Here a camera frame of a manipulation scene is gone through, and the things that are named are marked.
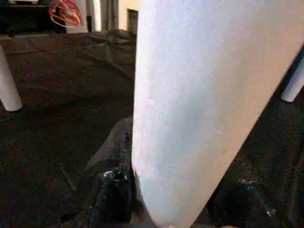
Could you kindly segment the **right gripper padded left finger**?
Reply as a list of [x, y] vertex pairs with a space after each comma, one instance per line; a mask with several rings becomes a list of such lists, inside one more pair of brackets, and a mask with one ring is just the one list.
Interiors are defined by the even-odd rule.
[[103, 228], [131, 222], [136, 187], [132, 170], [133, 118], [118, 121], [82, 171], [69, 197], [74, 212], [63, 228]]

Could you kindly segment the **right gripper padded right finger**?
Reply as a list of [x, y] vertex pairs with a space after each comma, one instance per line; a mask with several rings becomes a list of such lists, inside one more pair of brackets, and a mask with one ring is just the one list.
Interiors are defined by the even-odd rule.
[[210, 221], [217, 227], [286, 228], [283, 187], [285, 178], [278, 175], [226, 175], [207, 203]]

